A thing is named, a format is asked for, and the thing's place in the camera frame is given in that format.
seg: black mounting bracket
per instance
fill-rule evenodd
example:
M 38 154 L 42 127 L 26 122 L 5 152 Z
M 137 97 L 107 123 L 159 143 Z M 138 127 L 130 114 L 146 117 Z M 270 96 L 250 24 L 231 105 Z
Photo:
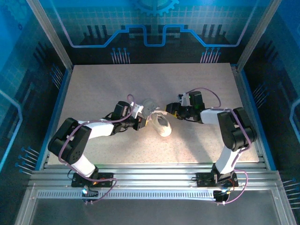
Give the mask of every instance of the black mounting bracket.
M 197 172 L 192 181 L 197 182 L 198 188 L 237 188 L 238 178 L 235 172 L 231 172 L 226 179 L 218 180 L 218 175 L 214 172 Z
M 93 176 L 93 179 L 100 180 L 100 179 L 109 179 L 113 178 L 112 172 L 98 172 L 97 176 Z M 73 188 L 83 188 L 84 186 L 88 186 L 89 188 L 110 188 L 113 185 L 112 181 L 104 181 L 104 182 L 92 182 L 86 180 L 82 176 L 77 173 L 73 174 L 72 184 L 71 187 Z
M 229 198 L 229 194 L 222 191 L 213 191 L 213 195 L 217 203 L 226 202 Z

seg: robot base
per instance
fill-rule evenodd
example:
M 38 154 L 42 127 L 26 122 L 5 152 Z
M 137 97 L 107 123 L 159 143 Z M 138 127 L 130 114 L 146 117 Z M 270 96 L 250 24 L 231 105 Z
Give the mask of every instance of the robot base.
M 210 188 L 217 187 L 221 189 L 237 188 L 239 182 L 236 173 L 232 172 L 228 174 L 226 178 L 220 179 L 215 172 L 197 172 L 196 177 L 192 181 L 197 182 L 198 188 Z
M 96 180 L 100 179 L 109 179 L 113 178 L 113 173 L 112 172 L 99 172 L 97 174 Z M 72 184 L 71 187 L 73 188 L 83 188 L 85 185 L 87 185 L 89 188 L 110 188 L 113 185 L 112 181 L 105 181 L 105 182 L 92 182 L 89 180 L 86 180 L 82 176 L 80 176 L 77 173 L 74 173 L 73 178 L 72 178 Z

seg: cable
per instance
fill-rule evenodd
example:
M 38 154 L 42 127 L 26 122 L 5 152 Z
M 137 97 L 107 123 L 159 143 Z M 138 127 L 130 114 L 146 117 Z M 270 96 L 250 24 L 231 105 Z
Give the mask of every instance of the cable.
M 104 119 L 108 119 L 109 116 L 110 116 L 112 113 L 113 113 L 113 112 L 110 112 L 109 114 L 107 114 L 107 115 L 104 117 Z
M 216 107 L 213 107 L 213 108 L 220 108 L 220 107 L 221 107 L 221 99 L 219 98 L 219 96 L 218 96 L 215 92 L 213 92 L 212 90 L 210 90 L 210 89 L 208 89 L 208 88 L 195 88 L 195 89 L 192 89 L 192 90 L 186 92 L 186 94 L 188 94 L 188 93 L 190 93 L 190 92 L 192 92 L 192 91 L 194 91 L 194 90 L 198 90 L 198 89 L 207 90 L 207 91 L 211 92 L 214 96 L 217 97 L 217 100 L 218 100 L 218 102 L 219 102 L 219 105 L 216 106 Z
M 133 106 L 134 106 L 134 105 L 135 105 L 135 98 L 134 98 L 134 96 L 131 95 L 131 94 L 127 95 L 127 101 L 130 101 L 130 100 L 129 100 L 129 97 L 132 98 L 132 102 L 133 102 Z M 109 189 L 109 190 L 108 190 L 101 198 L 99 198 L 99 199 L 97 199 L 97 200 L 95 200 L 95 201 L 91 201 L 91 202 L 90 202 L 91 204 L 93 204 L 93 202 L 94 202 L 94 203 L 95 203 L 95 202 L 98 202 L 98 201 L 100 201 L 101 199 L 103 199 L 105 196 L 107 196 L 107 195 L 111 192 L 111 190 L 114 188 L 114 186 L 116 185 L 117 179 L 116 179 L 116 178 L 109 178 L 109 179 L 99 179 L 99 180 L 96 180 L 96 179 L 91 179 L 91 178 L 89 178 L 89 177 L 85 177 L 81 172 L 79 172 L 78 170 L 76 170 L 76 169 L 75 169 L 73 166 L 71 166 L 69 163 L 67 163 L 66 161 L 62 160 L 62 159 L 61 159 L 61 155 L 62 155 L 63 151 L 65 150 L 67 144 L 70 142 L 71 138 L 74 136 L 74 134 L 77 132 L 77 130 L 79 130 L 81 127 L 83 127 L 83 126 L 85 126 L 85 125 L 87 125 L 87 124 L 90 124 L 90 123 L 119 123 L 119 122 L 122 122 L 122 121 L 128 119 L 128 118 L 131 116 L 132 112 L 133 112 L 133 110 L 130 110 L 130 113 L 129 113 L 126 117 L 124 117 L 124 118 L 122 118 L 122 119 L 120 119 L 120 120 L 103 120 L 103 119 L 101 119 L 101 120 L 91 120 L 91 121 L 84 122 L 84 123 L 78 125 L 78 126 L 72 131 L 72 133 L 69 135 L 69 137 L 66 139 L 65 143 L 64 143 L 63 146 L 61 147 L 60 153 L 59 153 L 59 155 L 58 155 L 58 160 L 59 160 L 61 163 L 67 165 L 71 170 L 74 170 L 77 174 L 79 174 L 80 176 L 82 176 L 84 179 L 89 180 L 89 181 L 93 181 L 93 182 L 115 181 L 114 184 L 112 185 L 112 187 L 111 187 L 111 188 L 110 188 L 110 189 Z
M 124 130 L 119 131 L 119 133 L 123 133 L 123 132 L 125 132 L 125 131 L 127 131 L 127 130 L 128 130 L 128 128 L 125 128 Z
M 70 180 L 72 180 L 72 179 L 73 179 L 73 178 L 70 178 L 70 177 L 69 177 L 69 175 L 70 175 L 71 171 L 72 171 L 72 170 L 69 170 L 69 172 L 67 173 L 67 177 L 68 177 Z
M 232 203 L 232 202 L 236 201 L 239 197 L 241 197 L 241 195 L 242 195 L 242 194 L 244 193 L 244 191 L 246 190 L 246 187 L 247 187 L 247 184 L 248 184 L 248 174 L 247 174 L 247 172 L 244 171 L 244 170 L 234 170 L 234 171 L 235 171 L 235 172 L 243 172 L 243 173 L 245 174 L 245 176 L 246 176 L 246 183 L 245 183 L 245 186 L 244 186 L 242 192 L 241 192 L 235 199 L 232 199 L 232 200 L 230 200 L 230 201 L 228 201 L 228 202 L 224 202 L 223 204 L 229 204 L 229 203 Z

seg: robotic arm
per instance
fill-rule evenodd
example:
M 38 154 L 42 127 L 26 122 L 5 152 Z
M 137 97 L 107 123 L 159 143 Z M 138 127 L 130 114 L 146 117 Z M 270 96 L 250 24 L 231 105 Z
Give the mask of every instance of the robotic arm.
M 146 119 L 138 116 L 143 106 L 119 101 L 114 111 L 101 120 L 105 122 L 91 123 L 81 126 L 73 135 L 74 130 L 84 121 L 68 118 L 48 144 L 48 149 L 59 157 L 63 145 L 67 143 L 61 159 L 70 164 L 78 173 L 74 173 L 72 187 L 111 187 L 113 173 L 101 173 L 83 154 L 87 141 L 99 136 L 111 136 L 126 131 L 128 128 L 139 130 L 146 126 Z M 238 180 L 234 167 L 240 154 L 247 150 L 256 140 L 257 134 L 243 108 L 233 110 L 207 109 L 203 103 L 200 91 L 193 91 L 179 95 L 179 102 L 170 103 L 166 111 L 179 120 L 187 120 L 200 124 L 215 124 L 220 126 L 224 142 L 220 158 L 213 164 L 211 172 L 198 172 L 193 181 L 198 187 L 228 189 L 238 187 Z M 92 180 L 105 179 L 105 182 Z M 223 191 L 214 191 L 216 202 L 223 202 L 228 195 Z
M 109 179 L 113 177 L 112 173 L 99 173 L 98 168 L 92 164 L 83 154 L 87 141 L 91 138 L 100 136 L 111 136 L 116 133 L 126 131 L 128 128 L 139 130 L 146 125 L 146 120 L 138 113 L 143 109 L 140 105 L 135 105 L 130 117 L 120 122 L 114 122 L 125 118 L 131 110 L 130 104 L 127 102 L 119 101 L 114 111 L 108 114 L 101 120 L 105 122 L 91 123 L 80 127 L 75 135 L 70 139 L 66 145 L 61 159 L 70 164 L 81 175 L 74 173 L 72 179 L 72 187 L 110 187 L 112 182 L 92 182 L 85 178 L 99 180 Z M 48 149 L 57 157 L 71 133 L 84 121 L 77 121 L 72 118 L 68 118 L 64 121 L 58 131 L 48 144 Z
M 170 103 L 166 111 L 179 120 L 219 125 L 224 147 L 210 173 L 197 173 L 198 187 L 238 187 L 234 172 L 241 153 L 256 141 L 257 134 L 244 108 L 233 110 L 206 109 L 200 91 L 179 95 L 179 102 Z

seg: gear graphic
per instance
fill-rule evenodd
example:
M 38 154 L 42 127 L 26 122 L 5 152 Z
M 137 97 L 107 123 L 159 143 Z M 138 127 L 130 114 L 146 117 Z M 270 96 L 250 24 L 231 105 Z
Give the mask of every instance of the gear graphic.
M 26 0 L 0 0 L 0 6 L 6 6 L 7 10 L 19 23 L 23 22 L 28 14 Z
M 154 16 L 169 13 L 169 10 L 174 9 L 174 5 L 179 3 L 178 0 L 131 0 L 131 2 L 141 13 Z

